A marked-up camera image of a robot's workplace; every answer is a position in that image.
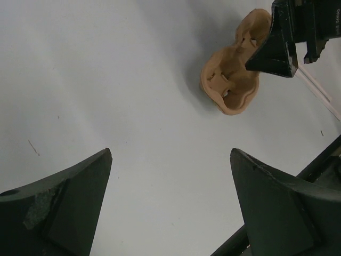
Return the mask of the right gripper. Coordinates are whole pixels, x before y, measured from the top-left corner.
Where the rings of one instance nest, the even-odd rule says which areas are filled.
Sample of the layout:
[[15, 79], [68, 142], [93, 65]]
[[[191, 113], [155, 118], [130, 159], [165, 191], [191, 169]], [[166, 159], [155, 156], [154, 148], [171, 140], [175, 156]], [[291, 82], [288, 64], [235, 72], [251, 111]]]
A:
[[298, 69], [296, 45], [306, 43], [305, 64], [318, 60], [330, 39], [340, 38], [340, 1], [274, 1], [269, 34], [246, 62], [249, 71], [286, 78]]

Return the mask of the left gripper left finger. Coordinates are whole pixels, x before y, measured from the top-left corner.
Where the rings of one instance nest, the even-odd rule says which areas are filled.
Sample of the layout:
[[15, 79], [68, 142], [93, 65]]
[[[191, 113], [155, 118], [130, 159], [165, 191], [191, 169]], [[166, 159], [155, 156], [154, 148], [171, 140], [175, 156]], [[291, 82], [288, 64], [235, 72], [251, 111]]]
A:
[[89, 255], [111, 165], [106, 148], [1, 193], [1, 255]]

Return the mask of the pulp cup carrier tray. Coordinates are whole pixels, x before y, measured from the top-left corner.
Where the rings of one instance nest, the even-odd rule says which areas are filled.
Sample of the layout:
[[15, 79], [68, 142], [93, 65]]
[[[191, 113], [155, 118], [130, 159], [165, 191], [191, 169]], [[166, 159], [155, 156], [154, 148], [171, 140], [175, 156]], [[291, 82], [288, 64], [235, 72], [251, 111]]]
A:
[[252, 10], [239, 24], [231, 46], [215, 52], [202, 68], [200, 84], [225, 115], [242, 113], [259, 88], [259, 71], [248, 71], [246, 62], [269, 34], [271, 15]]

